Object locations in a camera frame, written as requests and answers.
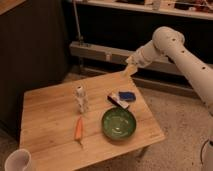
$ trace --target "floor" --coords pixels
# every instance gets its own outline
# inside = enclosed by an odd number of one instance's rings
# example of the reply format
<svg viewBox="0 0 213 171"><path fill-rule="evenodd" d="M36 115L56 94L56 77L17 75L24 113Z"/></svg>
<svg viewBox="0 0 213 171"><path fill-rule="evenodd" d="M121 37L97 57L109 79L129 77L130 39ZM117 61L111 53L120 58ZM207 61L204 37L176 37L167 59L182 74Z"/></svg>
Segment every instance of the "floor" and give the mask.
<svg viewBox="0 0 213 171"><path fill-rule="evenodd" d="M69 74L65 81L81 79ZM200 148L208 139L213 118L199 99L139 88L166 140L151 145L144 156L139 150L81 169L81 171L199 171ZM0 130L0 171L17 142Z"/></svg>

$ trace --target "wooden table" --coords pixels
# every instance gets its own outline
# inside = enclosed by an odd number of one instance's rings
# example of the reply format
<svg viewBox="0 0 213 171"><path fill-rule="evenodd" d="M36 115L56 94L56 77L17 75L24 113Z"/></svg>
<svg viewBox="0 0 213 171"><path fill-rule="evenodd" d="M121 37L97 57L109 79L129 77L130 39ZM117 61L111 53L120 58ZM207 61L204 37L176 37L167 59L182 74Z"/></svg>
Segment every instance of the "wooden table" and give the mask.
<svg viewBox="0 0 213 171"><path fill-rule="evenodd" d="M74 141L79 118L75 90L82 85L88 95L89 111L83 117L82 147ZM132 91L137 100L129 110L137 129L124 142L111 142L101 131L104 112L113 105L110 92ZM141 93L121 72L28 91L24 96L20 148L28 149L38 171L76 170L163 140L164 134Z"/></svg>

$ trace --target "orange carrot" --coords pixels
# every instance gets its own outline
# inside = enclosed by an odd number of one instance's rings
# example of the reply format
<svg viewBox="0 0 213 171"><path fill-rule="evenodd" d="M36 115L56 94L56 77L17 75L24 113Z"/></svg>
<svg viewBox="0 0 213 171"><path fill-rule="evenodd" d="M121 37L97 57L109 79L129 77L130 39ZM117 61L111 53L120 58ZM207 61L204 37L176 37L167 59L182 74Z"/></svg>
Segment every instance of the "orange carrot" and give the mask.
<svg viewBox="0 0 213 171"><path fill-rule="evenodd" d="M74 139L80 144L81 144L81 140L83 138L83 120L82 120L82 116L79 117L77 124L76 124L76 129L75 129L75 137Z"/></svg>

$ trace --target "mug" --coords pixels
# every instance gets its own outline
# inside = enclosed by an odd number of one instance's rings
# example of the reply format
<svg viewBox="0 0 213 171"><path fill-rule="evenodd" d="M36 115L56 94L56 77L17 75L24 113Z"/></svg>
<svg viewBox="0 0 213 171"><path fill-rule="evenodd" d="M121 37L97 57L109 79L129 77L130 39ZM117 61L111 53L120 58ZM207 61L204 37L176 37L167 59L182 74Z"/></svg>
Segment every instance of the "mug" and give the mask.
<svg viewBox="0 0 213 171"><path fill-rule="evenodd" d="M12 152L5 161L5 171L35 171L31 154L26 149Z"/></svg>

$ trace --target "bowl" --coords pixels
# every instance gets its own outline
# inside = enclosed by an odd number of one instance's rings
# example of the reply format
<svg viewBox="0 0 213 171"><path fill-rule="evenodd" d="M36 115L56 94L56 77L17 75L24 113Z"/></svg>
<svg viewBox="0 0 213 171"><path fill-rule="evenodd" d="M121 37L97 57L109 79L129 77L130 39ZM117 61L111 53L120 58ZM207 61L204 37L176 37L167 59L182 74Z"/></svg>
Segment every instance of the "bowl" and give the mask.
<svg viewBox="0 0 213 171"><path fill-rule="evenodd" d="M103 133L111 140L125 140L136 129L136 119L127 109L114 107L107 110L102 117Z"/></svg>

